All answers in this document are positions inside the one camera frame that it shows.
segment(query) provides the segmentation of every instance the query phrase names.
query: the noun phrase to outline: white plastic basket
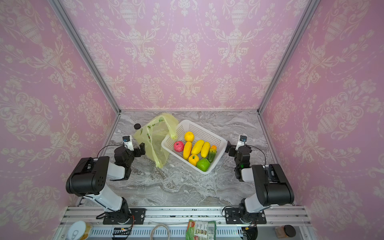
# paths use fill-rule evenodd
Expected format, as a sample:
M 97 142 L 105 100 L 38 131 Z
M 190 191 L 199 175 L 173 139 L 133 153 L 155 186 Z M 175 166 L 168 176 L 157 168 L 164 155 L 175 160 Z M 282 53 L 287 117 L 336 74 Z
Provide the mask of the white plastic basket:
M 195 145 L 195 143 L 198 140 L 204 140 L 206 142 L 209 142 L 211 146 L 215 145 L 217 147 L 217 153 L 214 158 L 214 160 L 211 162 L 211 165 L 209 166 L 208 170 L 206 172 L 201 171 L 197 167 L 193 166 L 188 162 L 188 160 L 184 160 L 183 158 L 183 152 L 176 152 L 173 148 L 173 145 L 175 142 L 182 141 L 184 144 L 186 143 L 184 139 L 184 135 L 186 132 L 192 132 L 195 135 L 195 139 L 192 142 L 192 146 Z M 177 140 L 174 141 L 169 134 L 166 135 L 164 140 L 161 142 L 161 146 L 173 154 L 175 157 L 180 159 L 182 162 L 185 164 L 188 164 L 190 167 L 198 171 L 199 173 L 202 174 L 209 174 L 216 166 L 216 164 L 219 162 L 221 156 L 223 155 L 225 148 L 227 147 L 227 141 L 222 138 L 217 136 L 211 131 L 208 131 L 207 129 L 203 128 L 202 126 L 197 125 L 194 122 L 191 122 L 189 120 L 183 120 L 181 121 L 176 128 L 176 133 L 177 133 Z

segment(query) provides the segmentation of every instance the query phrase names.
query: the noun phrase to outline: yellow bell pepper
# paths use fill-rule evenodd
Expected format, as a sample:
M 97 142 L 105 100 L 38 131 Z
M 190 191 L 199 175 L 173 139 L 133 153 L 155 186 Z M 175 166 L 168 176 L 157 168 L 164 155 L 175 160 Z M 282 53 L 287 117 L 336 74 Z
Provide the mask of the yellow bell pepper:
M 190 164 L 192 164 L 193 166 L 196 166 L 197 162 L 199 161 L 199 156 L 196 155 L 196 154 L 192 154 L 189 158 L 188 158 L 188 162 Z

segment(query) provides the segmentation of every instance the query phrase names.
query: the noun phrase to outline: fake vegetable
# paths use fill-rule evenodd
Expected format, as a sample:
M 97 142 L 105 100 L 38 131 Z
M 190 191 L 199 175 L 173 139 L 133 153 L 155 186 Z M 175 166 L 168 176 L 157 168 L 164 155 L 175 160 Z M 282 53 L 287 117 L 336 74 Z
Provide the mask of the fake vegetable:
M 209 153 L 208 153 L 208 161 L 209 162 L 213 162 L 214 161 L 215 156 L 216 156 L 216 152 L 217 152 L 217 147 L 215 145 L 213 145 L 211 147 L 211 149 L 209 150 Z
M 203 158 L 197 162 L 196 167 L 201 171 L 206 172 L 210 165 L 211 163 L 209 163 L 209 161 L 206 158 Z
M 175 149 L 176 152 L 181 152 L 184 150 L 184 143 L 182 141 L 175 142 L 173 145 L 173 149 Z
M 191 155 L 191 149 L 192 149 L 192 143 L 186 142 L 184 145 L 184 152 L 183 152 L 183 158 L 185 160 L 187 160 L 188 157 Z
M 201 151 L 201 148 L 203 147 L 204 140 L 199 140 L 195 143 L 195 145 L 192 148 L 192 154 L 199 154 Z
M 186 132 L 185 135 L 184 135 L 184 139 L 187 142 L 193 142 L 193 140 L 195 140 L 195 135 L 193 135 L 192 132 Z
M 196 154 L 192 154 L 189 158 L 188 158 L 188 162 L 190 164 L 192 164 L 193 166 L 196 166 L 196 164 L 199 162 L 199 157 L 198 155 Z
M 211 147 L 211 145 L 209 144 L 209 142 L 205 142 L 203 147 L 201 148 L 201 157 L 202 158 L 206 158 L 208 156 L 208 152 L 209 152 L 209 148 Z

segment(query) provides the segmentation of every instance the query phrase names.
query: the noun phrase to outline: black mounting plate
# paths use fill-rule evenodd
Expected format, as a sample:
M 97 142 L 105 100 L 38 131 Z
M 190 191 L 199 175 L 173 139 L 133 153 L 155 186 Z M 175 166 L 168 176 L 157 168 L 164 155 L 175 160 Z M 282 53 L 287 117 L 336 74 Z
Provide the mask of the black mounting plate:
M 146 209 L 137 209 L 137 208 L 130 208 L 132 215 L 135 217 L 135 223 L 134 225 L 142 225 L 144 223 L 144 217 L 141 217 L 141 215 L 145 216 L 145 210 Z M 118 224 L 113 217 L 106 216 L 103 220 L 104 225 L 110 225 L 110 224 Z M 131 225 L 132 219 L 130 219 L 126 225 Z
M 225 222 L 227 224 L 244 224 L 240 220 L 240 212 L 238 208 L 226 208 L 224 209 L 224 212 L 225 212 Z M 260 213 L 252 214 L 252 215 L 255 216 L 256 224 L 266 224 L 264 211 Z

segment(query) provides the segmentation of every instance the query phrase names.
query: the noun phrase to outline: red wire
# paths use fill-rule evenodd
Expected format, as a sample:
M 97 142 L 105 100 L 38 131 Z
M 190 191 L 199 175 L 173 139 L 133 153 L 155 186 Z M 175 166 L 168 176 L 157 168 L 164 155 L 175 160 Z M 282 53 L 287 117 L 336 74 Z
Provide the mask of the red wire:
M 133 224 L 135 223 L 135 216 L 132 215 L 132 217 L 133 217 L 133 222 L 132 222 L 132 225 L 131 225 L 131 229 L 133 228 Z

